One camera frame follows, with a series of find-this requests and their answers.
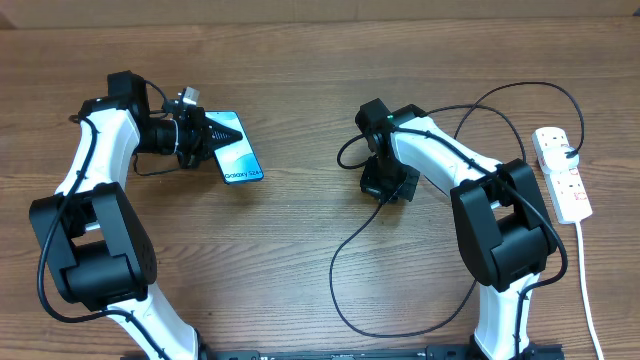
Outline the blue Samsung Galaxy smartphone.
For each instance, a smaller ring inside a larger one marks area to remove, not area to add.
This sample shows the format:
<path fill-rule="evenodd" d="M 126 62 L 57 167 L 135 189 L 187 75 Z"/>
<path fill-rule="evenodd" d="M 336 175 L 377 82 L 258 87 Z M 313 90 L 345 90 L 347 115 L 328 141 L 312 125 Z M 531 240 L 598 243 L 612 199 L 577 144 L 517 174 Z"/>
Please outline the blue Samsung Galaxy smartphone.
<path fill-rule="evenodd" d="M 264 178 L 262 168 L 238 115 L 233 111 L 207 111 L 206 117 L 242 135 L 241 140 L 214 151 L 224 182 L 232 185 L 261 181 Z"/>

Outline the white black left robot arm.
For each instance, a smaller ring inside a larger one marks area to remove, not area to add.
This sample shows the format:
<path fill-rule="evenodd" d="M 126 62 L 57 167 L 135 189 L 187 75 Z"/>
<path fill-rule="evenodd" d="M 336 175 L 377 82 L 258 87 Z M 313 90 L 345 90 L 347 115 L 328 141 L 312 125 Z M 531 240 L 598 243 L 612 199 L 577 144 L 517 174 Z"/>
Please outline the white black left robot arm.
<path fill-rule="evenodd" d="M 159 288 L 156 254 L 126 180 L 139 153 L 175 155 L 180 168 L 192 169 L 246 135 L 209 118 L 191 88 L 153 111 L 149 80 L 123 71 L 107 82 L 107 96 L 85 101 L 70 118 L 81 140 L 65 179 L 29 209 L 41 249 L 38 299 L 62 323 L 112 319 L 148 359 L 213 359 Z"/>

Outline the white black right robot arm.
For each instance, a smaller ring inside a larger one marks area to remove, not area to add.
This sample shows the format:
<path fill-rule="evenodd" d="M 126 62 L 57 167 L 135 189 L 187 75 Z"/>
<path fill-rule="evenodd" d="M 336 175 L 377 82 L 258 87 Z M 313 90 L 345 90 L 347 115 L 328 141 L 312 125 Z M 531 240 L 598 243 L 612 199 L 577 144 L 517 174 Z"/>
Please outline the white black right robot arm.
<path fill-rule="evenodd" d="M 521 159 L 477 154 L 414 105 L 391 112 L 375 99 L 355 123 L 372 153 L 361 189 L 380 202 L 411 200 L 425 176 L 451 201 L 460 256 L 479 286 L 479 318 L 467 345 L 429 346 L 430 359 L 561 359 L 559 345 L 527 334 L 533 289 L 558 249 L 538 183 Z"/>

